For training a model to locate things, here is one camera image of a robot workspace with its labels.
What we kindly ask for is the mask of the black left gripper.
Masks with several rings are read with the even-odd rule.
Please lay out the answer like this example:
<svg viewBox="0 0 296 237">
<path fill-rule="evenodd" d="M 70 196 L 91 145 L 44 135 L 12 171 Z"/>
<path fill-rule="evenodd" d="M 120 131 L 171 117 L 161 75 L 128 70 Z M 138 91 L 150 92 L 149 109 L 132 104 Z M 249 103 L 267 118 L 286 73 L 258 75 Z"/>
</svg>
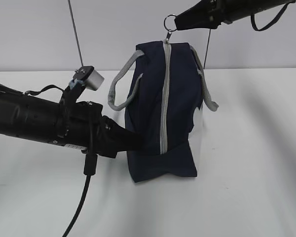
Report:
<svg viewBox="0 0 296 237">
<path fill-rule="evenodd" d="M 115 158 L 118 152 L 139 150 L 144 143 L 142 136 L 102 115 L 102 109 L 98 103 L 75 103 L 61 143 L 79 146 L 82 150 L 92 147 L 94 154 L 108 158 Z"/>
</svg>

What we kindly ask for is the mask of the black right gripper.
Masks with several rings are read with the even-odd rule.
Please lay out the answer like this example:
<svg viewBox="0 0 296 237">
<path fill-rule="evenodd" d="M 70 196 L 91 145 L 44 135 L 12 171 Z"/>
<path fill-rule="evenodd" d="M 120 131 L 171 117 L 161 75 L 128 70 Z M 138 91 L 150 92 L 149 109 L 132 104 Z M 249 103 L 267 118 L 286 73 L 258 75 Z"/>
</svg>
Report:
<svg viewBox="0 0 296 237">
<path fill-rule="evenodd" d="M 190 29 L 217 29 L 222 23 L 231 24 L 227 0 L 201 0 L 175 18 L 178 31 Z"/>
</svg>

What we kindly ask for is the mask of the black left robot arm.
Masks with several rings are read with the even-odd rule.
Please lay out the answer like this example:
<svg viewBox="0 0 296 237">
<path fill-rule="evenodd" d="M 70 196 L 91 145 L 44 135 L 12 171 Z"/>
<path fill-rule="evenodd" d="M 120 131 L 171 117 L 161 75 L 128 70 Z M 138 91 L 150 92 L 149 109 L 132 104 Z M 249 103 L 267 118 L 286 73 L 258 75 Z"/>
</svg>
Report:
<svg viewBox="0 0 296 237">
<path fill-rule="evenodd" d="M 142 147 L 139 134 L 102 115 L 103 105 L 73 98 L 65 90 L 56 103 L 0 84 L 0 134 L 109 158 Z"/>
</svg>

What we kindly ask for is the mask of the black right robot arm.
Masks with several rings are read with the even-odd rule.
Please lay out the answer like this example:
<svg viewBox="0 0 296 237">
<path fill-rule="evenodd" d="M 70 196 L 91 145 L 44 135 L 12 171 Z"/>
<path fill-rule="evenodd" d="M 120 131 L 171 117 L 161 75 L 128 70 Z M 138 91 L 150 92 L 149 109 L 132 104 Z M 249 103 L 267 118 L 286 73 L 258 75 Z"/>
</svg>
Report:
<svg viewBox="0 0 296 237">
<path fill-rule="evenodd" d="M 232 24 L 234 21 L 250 17 L 255 31 L 265 31 L 276 24 L 290 4 L 295 0 L 202 0 L 195 6 L 175 18 L 178 31 L 190 29 L 217 29 L 221 23 Z M 274 19 L 262 28 L 257 28 L 255 15 L 274 7 L 282 9 Z"/>
</svg>

